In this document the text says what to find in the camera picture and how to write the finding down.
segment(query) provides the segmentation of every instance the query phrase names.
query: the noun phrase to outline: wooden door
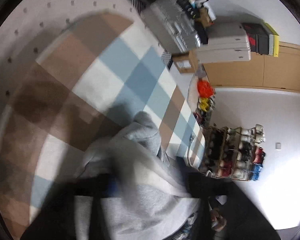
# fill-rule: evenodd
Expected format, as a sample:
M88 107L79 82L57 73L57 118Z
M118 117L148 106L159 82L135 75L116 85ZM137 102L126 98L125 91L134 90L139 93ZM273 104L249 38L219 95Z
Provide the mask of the wooden door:
M250 61L203 64L212 86L262 87L264 57L251 53Z
M279 56L265 56L264 87L300 91L300 49L279 47Z

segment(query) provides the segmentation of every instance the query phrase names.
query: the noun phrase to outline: shoe rack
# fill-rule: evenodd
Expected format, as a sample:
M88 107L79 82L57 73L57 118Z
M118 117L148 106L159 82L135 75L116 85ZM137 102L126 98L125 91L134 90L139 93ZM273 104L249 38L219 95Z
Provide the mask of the shoe rack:
M265 140L260 127L258 124L250 129L204 128L206 145L199 171L211 171L219 179L257 180L266 155L260 147Z

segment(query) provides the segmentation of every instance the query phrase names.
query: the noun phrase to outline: white wall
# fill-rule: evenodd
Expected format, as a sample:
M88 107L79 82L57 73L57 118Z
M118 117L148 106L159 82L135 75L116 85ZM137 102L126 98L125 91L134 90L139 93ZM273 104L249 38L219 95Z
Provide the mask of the white wall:
M266 152L258 181L238 185L275 229L300 222L300 94L249 89L216 89L211 123L218 127L264 126ZM282 150L275 150L275 143Z
M279 0L210 0L219 21L269 23L280 40L300 45L300 24Z

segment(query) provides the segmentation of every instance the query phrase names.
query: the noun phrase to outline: orange plastic bag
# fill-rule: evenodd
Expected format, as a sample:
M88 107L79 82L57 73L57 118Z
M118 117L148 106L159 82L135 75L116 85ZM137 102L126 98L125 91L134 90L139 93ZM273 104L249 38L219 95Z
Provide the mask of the orange plastic bag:
M210 85L209 82L205 80L199 80L197 83L197 89L199 92L200 97L202 98L209 98L213 96L213 87Z

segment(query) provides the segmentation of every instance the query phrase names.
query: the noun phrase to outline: cardboard box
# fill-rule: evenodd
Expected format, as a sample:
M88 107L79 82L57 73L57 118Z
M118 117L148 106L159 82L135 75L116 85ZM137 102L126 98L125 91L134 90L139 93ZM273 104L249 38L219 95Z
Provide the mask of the cardboard box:
M198 59L193 50L186 54L172 56L172 60L181 74L194 73L198 69Z
M200 18L195 19L197 22L201 22L203 27L209 27L212 25L212 20L208 14L208 10L205 7L199 9L200 11Z

